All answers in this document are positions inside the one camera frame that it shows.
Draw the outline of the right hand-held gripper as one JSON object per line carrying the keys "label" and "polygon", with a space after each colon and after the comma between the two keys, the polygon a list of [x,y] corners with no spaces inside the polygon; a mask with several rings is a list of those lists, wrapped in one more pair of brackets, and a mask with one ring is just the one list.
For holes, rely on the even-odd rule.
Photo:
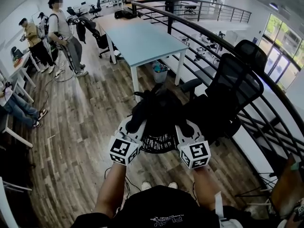
{"label": "right hand-held gripper", "polygon": [[194,130],[194,134],[191,138],[185,137],[182,134],[181,128],[178,125],[175,125],[179,142],[177,149],[180,152],[181,160],[186,166],[189,169],[196,169],[208,164],[211,158],[211,152],[208,141],[205,141],[199,127],[189,120],[187,121],[187,124]]}

